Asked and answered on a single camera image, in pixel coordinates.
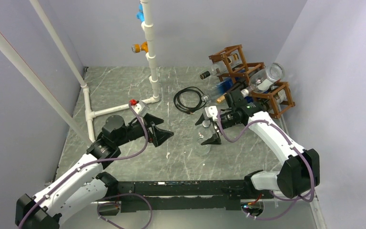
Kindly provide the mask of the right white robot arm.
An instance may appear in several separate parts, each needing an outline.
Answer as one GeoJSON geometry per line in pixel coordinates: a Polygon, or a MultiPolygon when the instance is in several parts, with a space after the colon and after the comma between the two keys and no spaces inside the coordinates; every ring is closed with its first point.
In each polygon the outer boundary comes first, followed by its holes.
{"type": "Polygon", "coordinates": [[[226,95],[228,109],[225,113],[216,106],[207,106],[196,121],[205,125],[212,136],[202,145],[219,145],[221,138],[235,143],[246,130],[256,133],[279,160],[279,171],[258,170],[245,176],[244,193],[249,198],[262,191],[279,191],[285,200],[302,199],[311,202],[315,187],[320,183],[319,154],[314,149],[305,149],[286,134],[270,114],[258,102],[248,102],[239,90],[226,95]]]}

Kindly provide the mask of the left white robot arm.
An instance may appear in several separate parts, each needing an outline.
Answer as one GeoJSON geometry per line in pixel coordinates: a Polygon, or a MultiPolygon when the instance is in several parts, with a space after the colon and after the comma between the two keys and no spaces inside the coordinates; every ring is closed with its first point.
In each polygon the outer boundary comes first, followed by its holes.
{"type": "Polygon", "coordinates": [[[30,197],[16,202],[15,224],[20,229],[58,229],[90,203],[118,194],[118,181],[104,170],[121,160],[120,146],[144,137],[155,147],[171,138],[172,131],[158,128],[163,119],[146,114],[125,124],[120,115],[107,118],[95,142],[79,161],[55,182],[30,197]]]}

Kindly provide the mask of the clear bottle white cap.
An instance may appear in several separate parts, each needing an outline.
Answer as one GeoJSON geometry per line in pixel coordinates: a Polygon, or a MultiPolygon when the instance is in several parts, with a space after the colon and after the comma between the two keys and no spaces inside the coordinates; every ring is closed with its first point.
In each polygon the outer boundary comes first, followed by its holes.
{"type": "Polygon", "coordinates": [[[243,97],[251,92],[264,93],[285,75],[284,67],[279,63],[272,63],[250,77],[249,86],[241,90],[243,97]]]}

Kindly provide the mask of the clear bottle green label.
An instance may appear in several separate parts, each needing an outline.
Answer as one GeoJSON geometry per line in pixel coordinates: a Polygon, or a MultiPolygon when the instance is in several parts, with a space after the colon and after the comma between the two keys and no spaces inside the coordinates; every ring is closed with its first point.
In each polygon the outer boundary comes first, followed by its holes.
{"type": "Polygon", "coordinates": [[[202,121],[201,124],[197,125],[194,132],[194,147],[193,151],[198,156],[206,156],[211,151],[210,145],[202,145],[204,141],[212,137],[211,122],[209,120],[202,121]]]}

